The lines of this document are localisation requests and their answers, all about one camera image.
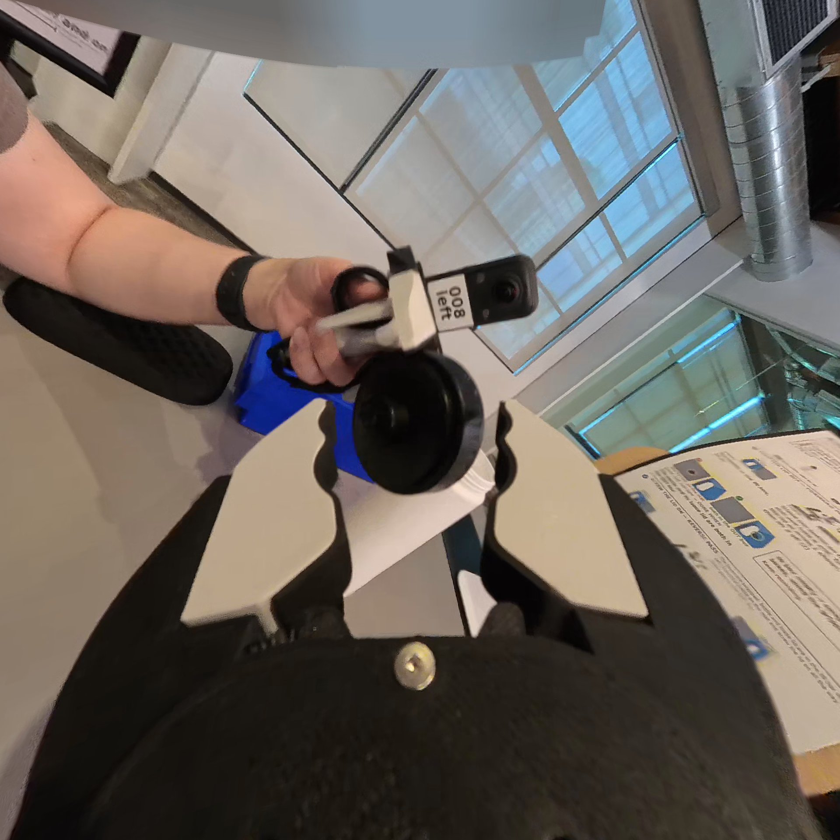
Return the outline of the person's left forearm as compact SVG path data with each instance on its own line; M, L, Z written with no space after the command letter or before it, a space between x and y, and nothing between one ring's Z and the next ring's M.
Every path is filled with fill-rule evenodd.
M216 288L241 252L119 206L35 117L1 159L1 260L99 308L173 324L227 324Z

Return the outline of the printed instruction sheet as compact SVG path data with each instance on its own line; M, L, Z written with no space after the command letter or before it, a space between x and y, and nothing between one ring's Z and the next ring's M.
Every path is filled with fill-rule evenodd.
M792 752L838 744L838 434L710 444L616 480L730 617Z

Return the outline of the white plastic bottle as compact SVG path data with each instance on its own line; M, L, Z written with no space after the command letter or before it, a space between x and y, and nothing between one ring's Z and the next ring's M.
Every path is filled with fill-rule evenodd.
M495 483L495 466L484 452L466 475L443 490L396 495L339 470L341 502L352 561L346 595L403 560L482 506Z

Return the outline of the black rectangular table pad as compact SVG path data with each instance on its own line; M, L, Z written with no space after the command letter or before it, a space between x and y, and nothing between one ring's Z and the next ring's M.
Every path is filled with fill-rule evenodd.
M480 577L482 545L473 515L457 520L442 537L465 635L475 637L495 601Z

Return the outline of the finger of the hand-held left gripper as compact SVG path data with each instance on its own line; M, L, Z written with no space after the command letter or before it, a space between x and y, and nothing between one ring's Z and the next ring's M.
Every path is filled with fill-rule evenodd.
M398 350L414 352L436 339L437 324L419 268L403 270L390 278L389 300L391 328Z

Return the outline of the silver spiral air duct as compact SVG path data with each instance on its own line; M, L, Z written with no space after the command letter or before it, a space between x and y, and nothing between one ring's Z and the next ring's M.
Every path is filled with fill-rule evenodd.
M790 280L813 261L801 63L736 93L726 121L749 272L764 282Z

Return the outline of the person's left hand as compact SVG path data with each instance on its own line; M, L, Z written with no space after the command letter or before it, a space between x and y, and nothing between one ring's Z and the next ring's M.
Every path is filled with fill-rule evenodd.
M289 340L291 369L310 385L346 386L362 364L345 359L334 332L318 326L334 312L336 276L352 265L331 257L267 259L248 273L243 296L247 319Z

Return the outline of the black bottle lid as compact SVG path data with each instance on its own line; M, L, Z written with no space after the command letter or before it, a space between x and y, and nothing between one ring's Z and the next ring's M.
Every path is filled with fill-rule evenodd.
M445 490L476 462L485 412L466 369L441 353L381 353L360 370L353 443L382 489L412 496Z

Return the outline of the instruction sheet on stand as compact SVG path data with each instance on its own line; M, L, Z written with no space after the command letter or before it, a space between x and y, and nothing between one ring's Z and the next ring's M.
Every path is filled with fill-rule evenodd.
M666 455L661 448L629 447L614 455L595 461L595 468L604 475L616 476L622 468L636 468L643 464L646 456ZM487 593L478 575L458 572L456 578L458 595L466 598L465 615L468 635L480 630L496 601ZM818 750L796 753L794 765L802 791L815 800L821 796L839 792L839 744L830 744Z

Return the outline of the blue plastic storage bin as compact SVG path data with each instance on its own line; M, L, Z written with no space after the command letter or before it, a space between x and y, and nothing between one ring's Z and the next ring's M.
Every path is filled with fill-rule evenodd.
M344 394L318 394L293 387L271 370L268 351L280 342L277 332L259 333L250 341L234 384L234 404L241 425L266 435L316 397L335 405L337 440L333 447L339 469L372 482L356 453L352 434L354 405Z

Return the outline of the white air vent grille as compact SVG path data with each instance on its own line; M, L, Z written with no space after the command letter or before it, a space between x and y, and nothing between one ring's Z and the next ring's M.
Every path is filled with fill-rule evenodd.
M838 18L838 1L751 1L760 66L770 78Z

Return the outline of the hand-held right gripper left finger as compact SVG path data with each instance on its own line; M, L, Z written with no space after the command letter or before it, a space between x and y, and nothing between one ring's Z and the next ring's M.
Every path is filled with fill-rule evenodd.
M229 478L182 623L255 618L296 632L308 610L343 609L349 538L334 493L334 405L315 399L265 436Z

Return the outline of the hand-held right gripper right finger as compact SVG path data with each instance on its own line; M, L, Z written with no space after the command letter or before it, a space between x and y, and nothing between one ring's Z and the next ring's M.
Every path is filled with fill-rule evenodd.
M560 431L515 400L500 404L480 578L527 623L555 607L648 618L602 478Z

